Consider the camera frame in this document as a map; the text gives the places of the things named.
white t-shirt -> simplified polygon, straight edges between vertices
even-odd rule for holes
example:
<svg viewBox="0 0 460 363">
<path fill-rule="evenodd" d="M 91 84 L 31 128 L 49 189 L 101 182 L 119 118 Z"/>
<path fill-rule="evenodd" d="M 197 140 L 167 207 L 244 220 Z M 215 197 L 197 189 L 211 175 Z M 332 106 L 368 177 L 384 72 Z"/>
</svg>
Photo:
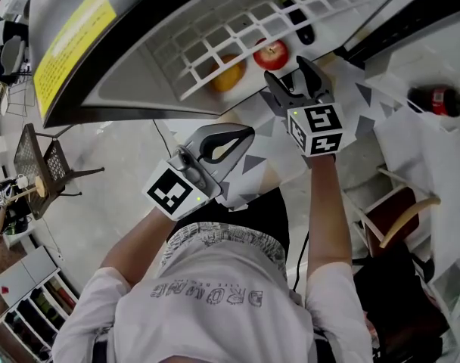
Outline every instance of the white t-shirt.
<svg viewBox="0 0 460 363">
<path fill-rule="evenodd" d="M 237 242 L 178 249 L 156 278 L 130 290 L 113 268 L 87 283 L 53 347 L 54 363 L 89 363 L 98 332 L 108 361 L 160 362 L 185 356 L 210 363 L 316 363 L 314 327 L 336 362 L 372 362 L 371 338 L 351 268 L 333 263 L 307 281 L 306 308 L 258 248 Z"/>
</svg>

black mesh chair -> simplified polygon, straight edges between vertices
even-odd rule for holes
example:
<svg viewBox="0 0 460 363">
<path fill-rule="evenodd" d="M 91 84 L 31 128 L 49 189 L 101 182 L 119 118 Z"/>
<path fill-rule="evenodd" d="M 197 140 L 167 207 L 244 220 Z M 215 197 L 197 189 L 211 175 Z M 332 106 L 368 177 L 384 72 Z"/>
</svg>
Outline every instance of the black mesh chair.
<svg viewBox="0 0 460 363">
<path fill-rule="evenodd" d="M 73 125 L 68 126 L 56 135 L 37 133 L 31 123 L 26 124 L 23 128 L 14 158 L 17 175 L 23 174 L 28 178 L 29 188 L 34 187 L 36 176 L 39 176 L 45 185 L 45 197 L 40 197 L 37 193 L 25 196 L 35 219 L 40 219 L 48 206 L 57 197 L 82 195 L 82 192 L 77 194 L 64 193 L 65 185 L 72 179 L 104 171 L 104 167 L 89 171 L 74 171 L 69 167 L 58 138 L 72 127 Z M 43 156 L 36 138 L 37 136 L 52 139 Z"/>
</svg>

yellow label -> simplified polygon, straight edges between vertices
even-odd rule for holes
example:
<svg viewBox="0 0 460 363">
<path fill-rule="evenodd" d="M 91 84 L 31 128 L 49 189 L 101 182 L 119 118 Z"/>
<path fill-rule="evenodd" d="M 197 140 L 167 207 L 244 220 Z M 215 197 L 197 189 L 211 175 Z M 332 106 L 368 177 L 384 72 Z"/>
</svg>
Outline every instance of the yellow label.
<svg viewBox="0 0 460 363">
<path fill-rule="evenodd" d="M 85 0 L 65 23 L 33 77 L 42 118 L 70 71 L 115 17 L 109 0 Z"/>
</svg>

black and white marker cube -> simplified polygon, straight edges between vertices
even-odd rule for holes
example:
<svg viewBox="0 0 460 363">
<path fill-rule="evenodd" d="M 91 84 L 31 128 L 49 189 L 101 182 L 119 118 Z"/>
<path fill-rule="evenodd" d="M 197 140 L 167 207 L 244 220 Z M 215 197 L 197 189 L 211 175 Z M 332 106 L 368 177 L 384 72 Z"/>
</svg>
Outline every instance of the black and white marker cube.
<svg viewBox="0 0 460 363">
<path fill-rule="evenodd" d="M 161 161 L 142 190 L 151 202 L 177 221 L 210 201 L 167 161 Z"/>
<path fill-rule="evenodd" d="M 344 115 L 338 103 L 289 109 L 287 120 L 289 134 L 307 157 L 340 150 Z"/>
</svg>

bottle label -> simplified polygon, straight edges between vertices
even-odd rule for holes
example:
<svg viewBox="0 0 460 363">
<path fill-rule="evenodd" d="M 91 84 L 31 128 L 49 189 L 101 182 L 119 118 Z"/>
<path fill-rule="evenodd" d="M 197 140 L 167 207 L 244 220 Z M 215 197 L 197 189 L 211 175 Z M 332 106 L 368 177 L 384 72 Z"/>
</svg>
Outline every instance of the bottle label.
<svg viewBox="0 0 460 363">
<path fill-rule="evenodd" d="M 445 94 L 444 88 L 436 88 L 432 93 L 432 111 L 435 114 L 442 115 L 447 114 L 447 109 L 445 108 L 445 104 L 443 102 Z"/>
</svg>

